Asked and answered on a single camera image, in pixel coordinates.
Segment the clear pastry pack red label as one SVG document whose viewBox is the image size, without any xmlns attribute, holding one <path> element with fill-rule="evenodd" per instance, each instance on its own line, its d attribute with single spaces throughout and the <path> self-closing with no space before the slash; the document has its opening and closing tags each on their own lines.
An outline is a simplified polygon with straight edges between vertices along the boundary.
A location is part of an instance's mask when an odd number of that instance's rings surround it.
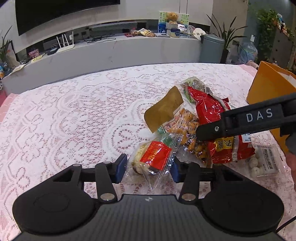
<svg viewBox="0 0 296 241">
<path fill-rule="evenodd" d="M 131 178 L 143 178 L 148 190 L 154 190 L 171 168 L 181 143 L 181 133 L 161 133 L 139 143 L 127 163 Z"/>
</svg>

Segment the large red snack bag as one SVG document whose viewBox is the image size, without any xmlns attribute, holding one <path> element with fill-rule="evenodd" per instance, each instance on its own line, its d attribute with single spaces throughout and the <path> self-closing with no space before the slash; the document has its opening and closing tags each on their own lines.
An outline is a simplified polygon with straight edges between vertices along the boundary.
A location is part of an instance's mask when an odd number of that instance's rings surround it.
<svg viewBox="0 0 296 241">
<path fill-rule="evenodd" d="M 200 125 L 196 129 L 198 140 L 205 142 L 213 164 L 225 164 L 248 159 L 255 154 L 249 134 L 228 136 L 224 133 L 221 114 L 230 110 L 229 99 L 221 99 L 210 90 L 205 92 L 187 88 L 196 103 Z"/>
</svg>

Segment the clear bag white candy balls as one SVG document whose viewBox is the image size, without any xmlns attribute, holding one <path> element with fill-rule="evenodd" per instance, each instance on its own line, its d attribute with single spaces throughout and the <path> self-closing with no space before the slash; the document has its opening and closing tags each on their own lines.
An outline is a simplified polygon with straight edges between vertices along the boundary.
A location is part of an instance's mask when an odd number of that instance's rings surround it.
<svg viewBox="0 0 296 241">
<path fill-rule="evenodd" d="M 285 166 L 276 146 L 254 145 L 255 154 L 245 160 L 245 169 L 252 179 L 263 179 L 283 174 Z"/>
</svg>

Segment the gold-topped cracker snack bag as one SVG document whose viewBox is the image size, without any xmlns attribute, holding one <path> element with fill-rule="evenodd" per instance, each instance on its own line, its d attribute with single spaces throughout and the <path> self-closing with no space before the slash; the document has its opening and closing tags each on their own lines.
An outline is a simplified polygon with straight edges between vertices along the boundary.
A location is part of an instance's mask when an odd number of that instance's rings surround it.
<svg viewBox="0 0 296 241">
<path fill-rule="evenodd" d="M 181 162 L 195 162 L 201 167 L 209 164 L 207 145 L 196 137 L 200 125 L 198 117 L 183 107 L 183 98 L 177 87 L 144 113 L 144 120 L 154 134 L 176 133 L 181 135 L 177 158 Z"/>
</svg>

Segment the orange white storage box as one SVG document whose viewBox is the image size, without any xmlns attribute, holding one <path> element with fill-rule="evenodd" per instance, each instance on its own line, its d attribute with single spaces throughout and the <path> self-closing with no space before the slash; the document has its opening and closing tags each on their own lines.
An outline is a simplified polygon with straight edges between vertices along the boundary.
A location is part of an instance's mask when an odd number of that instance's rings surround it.
<svg viewBox="0 0 296 241">
<path fill-rule="evenodd" d="M 250 132 L 271 131 L 284 153 L 295 154 L 295 74 L 260 62 L 246 100 L 257 108 Z"/>
</svg>

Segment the white lace tablecloth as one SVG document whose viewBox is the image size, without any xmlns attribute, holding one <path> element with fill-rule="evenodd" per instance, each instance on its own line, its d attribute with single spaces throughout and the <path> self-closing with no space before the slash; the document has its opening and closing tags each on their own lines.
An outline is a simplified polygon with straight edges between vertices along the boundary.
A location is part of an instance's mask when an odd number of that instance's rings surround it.
<svg viewBox="0 0 296 241">
<path fill-rule="evenodd" d="M 172 87 L 197 77 L 232 108 L 247 104 L 255 69 L 158 64 L 82 75 L 9 98 L 1 121 L 1 240 L 20 233 L 12 207 L 24 192 L 73 165 L 131 155 L 152 138 L 144 112 Z"/>
</svg>

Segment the small green mixed snack packet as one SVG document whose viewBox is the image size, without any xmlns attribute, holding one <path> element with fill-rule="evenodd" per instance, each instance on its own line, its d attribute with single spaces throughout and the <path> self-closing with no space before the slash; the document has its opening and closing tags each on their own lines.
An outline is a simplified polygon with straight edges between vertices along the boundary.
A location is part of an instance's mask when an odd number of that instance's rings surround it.
<svg viewBox="0 0 296 241">
<path fill-rule="evenodd" d="M 180 85 L 183 88 L 184 94 L 190 103 L 194 103 L 195 100 L 191 97 L 188 87 L 199 90 L 206 94 L 212 94 L 211 89 L 207 87 L 200 79 L 198 79 L 195 76 L 187 78 Z"/>
</svg>

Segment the tall leafy plant right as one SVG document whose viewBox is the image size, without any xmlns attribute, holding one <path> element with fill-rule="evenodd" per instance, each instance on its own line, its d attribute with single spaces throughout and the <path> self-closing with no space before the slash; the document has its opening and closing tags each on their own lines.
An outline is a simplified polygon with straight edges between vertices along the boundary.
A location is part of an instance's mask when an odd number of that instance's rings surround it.
<svg viewBox="0 0 296 241">
<path fill-rule="evenodd" d="M 230 26 L 228 28 L 228 30 L 225 27 L 225 23 L 223 23 L 222 27 L 220 26 L 217 18 L 212 15 L 211 17 L 209 15 L 207 15 L 208 19 L 211 21 L 212 25 L 214 26 L 214 28 L 216 29 L 217 33 L 218 33 L 218 37 L 224 40 L 224 47 L 223 47 L 223 52 L 222 52 L 222 56 L 221 56 L 221 60 L 220 63 L 221 64 L 225 64 L 226 60 L 227 60 L 227 56 L 229 54 L 229 44 L 236 38 L 246 38 L 246 36 L 244 35 L 236 35 L 235 33 L 238 30 L 247 28 L 247 26 L 243 26 L 240 28 L 232 28 L 232 25 L 234 24 L 235 20 L 236 20 L 236 16 L 234 17 L 234 19 L 232 20 L 232 22 L 230 23 Z"/>
</svg>

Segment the grey round trash bin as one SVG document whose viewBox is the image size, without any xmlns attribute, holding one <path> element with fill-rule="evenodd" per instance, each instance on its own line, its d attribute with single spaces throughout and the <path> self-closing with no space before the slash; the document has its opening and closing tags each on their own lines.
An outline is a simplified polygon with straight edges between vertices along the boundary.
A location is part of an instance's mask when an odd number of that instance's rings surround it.
<svg viewBox="0 0 296 241">
<path fill-rule="evenodd" d="M 224 39 L 215 35 L 206 34 L 201 36 L 201 43 L 200 62 L 220 63 L 225 44 Z"/>
</svg>

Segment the long grey TV cabinet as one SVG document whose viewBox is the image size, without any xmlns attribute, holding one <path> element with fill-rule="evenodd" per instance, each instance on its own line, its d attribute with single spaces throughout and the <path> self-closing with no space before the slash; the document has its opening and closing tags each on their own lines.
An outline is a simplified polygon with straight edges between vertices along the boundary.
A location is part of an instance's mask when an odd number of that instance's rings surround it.
<svg viewBox="0 0 296 241">
<path fill-rule="evenodd" d="M 82 42 L 73 49 L 28 63 L 2 80 L 6 94 L 20 94 L 45 84 L 89 73 L 147 64 L 199 62 L 196 38 L 126 37 L 97 43 Z"/>
</svg>

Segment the white wifi router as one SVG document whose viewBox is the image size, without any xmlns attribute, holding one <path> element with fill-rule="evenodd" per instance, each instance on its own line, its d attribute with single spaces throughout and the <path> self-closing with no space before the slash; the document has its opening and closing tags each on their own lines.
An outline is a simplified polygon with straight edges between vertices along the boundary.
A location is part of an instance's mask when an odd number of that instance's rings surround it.
<svg viewBox="0 0 296 241">
<path fill-rule="evenodd" d="M 61 53 L 73 49 L 74 44 L 74 32 L 67 36 L 66 34 L 62 34 L 62 40 L 60 41 L 58 37 L 56 37 L 58 43 L 58 49 L 56 53 Z"/>
</svg>

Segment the brown teddy bear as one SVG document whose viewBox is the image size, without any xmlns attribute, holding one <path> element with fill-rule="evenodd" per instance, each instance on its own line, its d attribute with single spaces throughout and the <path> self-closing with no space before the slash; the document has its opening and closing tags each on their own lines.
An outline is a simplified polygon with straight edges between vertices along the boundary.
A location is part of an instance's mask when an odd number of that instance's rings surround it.
<svg viewBox="0 0 296 241">
<path fill-rule="evenodd" d="M 179 17 L 179 15 L 175 12 L 166 12 L 165 21 L 170 24 L 176 24 L 178 17 Z"/>
</svg>

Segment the potted green plant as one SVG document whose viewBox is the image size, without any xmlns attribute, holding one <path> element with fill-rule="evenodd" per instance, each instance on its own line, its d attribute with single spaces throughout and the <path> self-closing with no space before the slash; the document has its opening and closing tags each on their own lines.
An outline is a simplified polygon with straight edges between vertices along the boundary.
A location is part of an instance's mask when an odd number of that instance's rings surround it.
<svg viewBox="0 0 296 241">
<path fill-rule="evenodd" d="M 8 52 L 8 48 L 9 48 L 9 45 L 11 43 L 11 40 L 10 39 L 6 39 L 9 31 L 11 30 L 12 26 L 10 26 L 10 28 L 7 30 L 7 32 L 5 33 L 4 36 L 1 36 L 1 52 L 0 52 L 0 58 L 1 58 L 1 61 L 2 63 L 6 62 L 6 55 L 7 55 L 7 52 Z"/>
</svg>

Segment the black wall television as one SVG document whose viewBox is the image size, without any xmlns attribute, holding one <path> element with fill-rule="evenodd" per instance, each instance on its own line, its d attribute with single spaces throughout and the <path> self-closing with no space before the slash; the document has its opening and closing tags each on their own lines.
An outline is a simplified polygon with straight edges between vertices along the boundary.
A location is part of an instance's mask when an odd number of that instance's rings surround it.
<svg viewBox="0 0 296 241">
<path fill-rule="evenodd" d="M 16 0 L 16 25 L 18 34 L 54 20 L 86 9 L 120 4 L 118 0 Z"/>
</svg>

